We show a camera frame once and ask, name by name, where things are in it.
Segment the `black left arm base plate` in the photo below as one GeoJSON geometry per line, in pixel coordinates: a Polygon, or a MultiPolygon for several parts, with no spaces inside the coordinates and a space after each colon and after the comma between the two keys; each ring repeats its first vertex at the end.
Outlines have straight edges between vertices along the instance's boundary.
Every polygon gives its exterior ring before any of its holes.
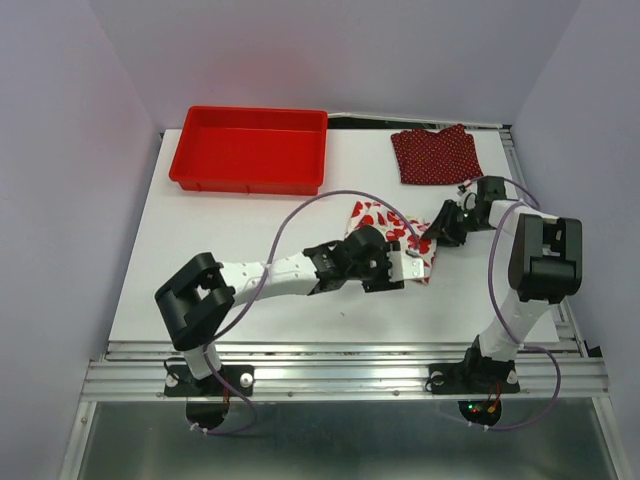
{"type": "MultiPolygon", "coordinates": [[[[169,398],[222,397],[225,392],[234,396],[215,376],[197,380],[186,364],[169,364],[166,368],[163,394],[169,398]]],[[[251,365],[224,365],[223,379],[246,397],[253,394],[255,369],[251,365]]]]}

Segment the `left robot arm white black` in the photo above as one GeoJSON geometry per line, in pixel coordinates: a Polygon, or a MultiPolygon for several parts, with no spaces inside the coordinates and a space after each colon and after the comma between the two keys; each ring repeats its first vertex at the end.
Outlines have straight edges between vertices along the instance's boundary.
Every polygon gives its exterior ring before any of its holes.
{"type": "Polygon", "coordinates": [[[175,350],[199,393],[215,392],[222,363],[214,336],[232,308],[279,296],[310,296],[359,281],[366,293],[402,289],[423,268],[397,241],[371,226],[300,253],[265,263],[229,263],[206,252],[193,257],[155,293],[175,350]]]}

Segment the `dark red polka-dot skirt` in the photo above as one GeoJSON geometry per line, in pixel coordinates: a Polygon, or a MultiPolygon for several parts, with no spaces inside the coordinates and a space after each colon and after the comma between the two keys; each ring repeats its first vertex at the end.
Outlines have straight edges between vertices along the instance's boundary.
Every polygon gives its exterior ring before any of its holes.
{"type": "Polygon", "coordinates": [[[391,135],[391,144],[402,184],[445,186],[484,175],[474,137],[462,124],[401,131],[391,135]]]}

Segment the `white red floral skirt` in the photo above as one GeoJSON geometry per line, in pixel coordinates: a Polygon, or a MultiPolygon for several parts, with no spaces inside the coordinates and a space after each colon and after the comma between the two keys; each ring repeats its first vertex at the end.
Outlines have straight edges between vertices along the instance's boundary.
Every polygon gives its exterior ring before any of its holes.
{"type": "MultiPolygon", "coordinates": [[[[429,222],[424,221],[421,217],[408,216],[407,219],[413,230],[420,237],[431,226],[429,222]]],[[[418,251],[424,265],[425,273],[425,275],[418,280],[418,283],[425,285],[429,283],[436,257],[436,240],[423,239],[421,237],[420,242],[417,242],[416,238],[400,217],[378,201],[358,200],[354,204],[345,236],[364,226],[374,227],[383,234],[387,241],[399,241],[403,250],[418,251]]]]}

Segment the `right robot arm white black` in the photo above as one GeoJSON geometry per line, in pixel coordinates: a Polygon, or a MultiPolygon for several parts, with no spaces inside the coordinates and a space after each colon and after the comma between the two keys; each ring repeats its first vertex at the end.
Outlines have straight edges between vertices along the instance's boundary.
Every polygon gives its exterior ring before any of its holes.
{"type": "Polygon", "coordinates": [[[509,198],[509,183],[504,177],[482,176],[461,185],[458,199],[443,204],[422,236],[440,247],[460,247],[469,234],[481,231],[512,237],[504,301],[497,300],[490,284],[494,319],[461,362],[430,366],[433,388],[462,384],[482,390],[492,384],[516,384],[515,359],[526,337],[551,306],[575,295],[581,286],[581,222],[543,213],[536,202],[509,198]]]}

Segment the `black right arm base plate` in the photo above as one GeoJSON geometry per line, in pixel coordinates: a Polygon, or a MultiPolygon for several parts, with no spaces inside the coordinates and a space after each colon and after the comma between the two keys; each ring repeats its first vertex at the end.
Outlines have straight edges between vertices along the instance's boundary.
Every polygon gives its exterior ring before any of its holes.
{"type": "Polygon", "coordinates": [[[521,391],[515,364],[494,362],[475,366],[434,363],[428,366],[425,390],[434,395],[516,394],[521,391]]]}

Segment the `red plastic bin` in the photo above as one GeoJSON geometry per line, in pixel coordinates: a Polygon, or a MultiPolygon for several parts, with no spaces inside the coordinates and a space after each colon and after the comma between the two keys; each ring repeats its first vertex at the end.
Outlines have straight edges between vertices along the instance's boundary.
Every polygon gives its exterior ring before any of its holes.
{"type": "Polygon", "coordinates": [[[315,196],[327,130],[321,110],[193,106],[169,178],[185,191],[315,196]]]}

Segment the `aluminium frame rail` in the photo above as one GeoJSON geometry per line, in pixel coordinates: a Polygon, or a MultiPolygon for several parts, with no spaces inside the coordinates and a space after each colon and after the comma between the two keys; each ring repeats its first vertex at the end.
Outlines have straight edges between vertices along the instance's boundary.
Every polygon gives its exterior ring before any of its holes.
{"type": "MultiPolygon", "coordinates": [[[[460,343],[251,344],[221,342],[223,363],[254,368],[256,402],[319,400],[429,400],[424,384],[431,363],[458,362],[460,343]]],[[[605,397],[609,379],[603,359],[584,356],[571,342],[552,346],[553,355],[521,353],[518,398],[548,398],[559,385],[562,398],[605,397]]],[[[81,398],[94,402],[165,399],[165,370],[173,355],[167,342],[113,342],[90,363],[81,398]]]]}

